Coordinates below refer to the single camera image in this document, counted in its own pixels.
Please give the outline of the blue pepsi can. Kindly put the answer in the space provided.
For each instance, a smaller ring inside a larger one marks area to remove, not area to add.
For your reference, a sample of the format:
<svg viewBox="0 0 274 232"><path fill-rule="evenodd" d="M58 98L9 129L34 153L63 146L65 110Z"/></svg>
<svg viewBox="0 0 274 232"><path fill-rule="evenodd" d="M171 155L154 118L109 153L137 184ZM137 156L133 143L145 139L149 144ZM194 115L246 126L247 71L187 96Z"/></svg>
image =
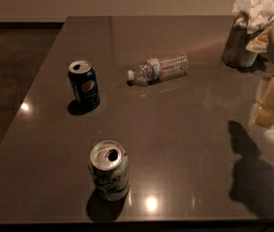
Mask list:
<svg viewBox="0 0 274 232"><path fill-rule="evenodd" d="M76 100L83 110L93 110L100 104L96 72L87 60L76 60L68 70Z"/></svg>

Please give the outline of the silver green 7up can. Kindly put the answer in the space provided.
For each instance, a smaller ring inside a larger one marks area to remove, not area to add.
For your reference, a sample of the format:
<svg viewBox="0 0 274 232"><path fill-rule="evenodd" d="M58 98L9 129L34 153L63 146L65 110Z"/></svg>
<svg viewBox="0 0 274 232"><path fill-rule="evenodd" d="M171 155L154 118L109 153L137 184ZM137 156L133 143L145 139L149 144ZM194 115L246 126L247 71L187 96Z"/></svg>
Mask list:
<svg viewBox="0 0 274 232"><path fill-rule="evenodd" d="M116 141L104 140L90 152L89 171L99 195L118 201L129 191L128 154Z"/></svg>

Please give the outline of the metal napkin holder cup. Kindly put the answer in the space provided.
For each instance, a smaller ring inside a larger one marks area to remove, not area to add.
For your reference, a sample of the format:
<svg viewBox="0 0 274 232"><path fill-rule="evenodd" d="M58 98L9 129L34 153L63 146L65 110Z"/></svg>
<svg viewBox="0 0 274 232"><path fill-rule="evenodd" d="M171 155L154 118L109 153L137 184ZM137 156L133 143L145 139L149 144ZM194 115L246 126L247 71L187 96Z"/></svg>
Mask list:
<svg viewBox="0 0 274 232"><path fill-rule="evenodd" d="M257 33L248 34L245 28L233 24L222 54L222 61L236 69L252 67L258 55L247 50L246 46L256 35Z"/></svg>

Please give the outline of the white crumpled napkins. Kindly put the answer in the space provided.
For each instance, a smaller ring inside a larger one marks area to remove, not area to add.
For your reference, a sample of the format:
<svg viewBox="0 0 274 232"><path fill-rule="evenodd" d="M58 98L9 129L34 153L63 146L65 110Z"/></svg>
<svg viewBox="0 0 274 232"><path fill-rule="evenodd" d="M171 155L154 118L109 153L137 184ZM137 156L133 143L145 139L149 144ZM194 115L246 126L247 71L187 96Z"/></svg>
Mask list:
<svg viewBox="0 0 274 232"><path fill-rule="evenodd" d="M235 0L232 14L234 26L253 34L274 23L274 0Z"/></svg>

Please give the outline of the clear plastic water bottle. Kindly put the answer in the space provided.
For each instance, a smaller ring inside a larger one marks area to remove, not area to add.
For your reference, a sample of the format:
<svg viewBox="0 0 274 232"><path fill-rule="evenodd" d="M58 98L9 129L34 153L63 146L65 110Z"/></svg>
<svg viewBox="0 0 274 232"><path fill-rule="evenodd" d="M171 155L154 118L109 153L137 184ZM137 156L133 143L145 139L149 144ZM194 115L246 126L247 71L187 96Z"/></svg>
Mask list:
<svg viewBox="0 0 274 232"><path fill-rule="evenodd" d="M188 55L184 52L153 57L138 63L133 70L127 71L127 83L148 86L185 76L189 66Z"/></svg>

